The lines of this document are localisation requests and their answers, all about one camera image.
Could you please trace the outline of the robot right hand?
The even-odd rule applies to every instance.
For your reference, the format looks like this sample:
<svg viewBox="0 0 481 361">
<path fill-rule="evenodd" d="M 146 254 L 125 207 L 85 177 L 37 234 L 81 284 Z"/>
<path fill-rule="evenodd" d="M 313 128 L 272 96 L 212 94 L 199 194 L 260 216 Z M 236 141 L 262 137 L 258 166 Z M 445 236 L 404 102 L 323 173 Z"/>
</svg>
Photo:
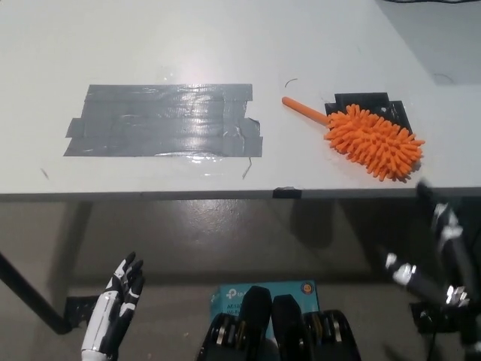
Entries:
<svg viewBox="0 0 481 361">
<path fill-rule="evenodd" d="M 473 257 L 464 241 L 464 227 L 453 206 L 424 181 L 416 185 L 419 201 L 427 208 L 435 250 L 447 271 L 447 285 L 440 286 L 417 265 L 401 261 L 395 253 L 383 255 L 391 279 L 413 295 L 444 308 L 475 308 L 480 302 L 480 282 Z"/>
</svg>

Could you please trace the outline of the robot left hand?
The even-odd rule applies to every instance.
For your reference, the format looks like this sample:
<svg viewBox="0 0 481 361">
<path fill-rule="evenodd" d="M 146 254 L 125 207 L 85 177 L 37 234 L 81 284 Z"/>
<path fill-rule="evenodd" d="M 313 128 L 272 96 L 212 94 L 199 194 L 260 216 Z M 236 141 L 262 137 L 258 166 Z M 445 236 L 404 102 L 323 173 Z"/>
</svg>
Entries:
<svg viewBox="0 0 481 361">
<path fill-rule="evenodd" d="M 97 298 L 80 349 L 83 361 L 117 360 L 141 297 L 144 261 L 131 252 Z"/>
</svg>

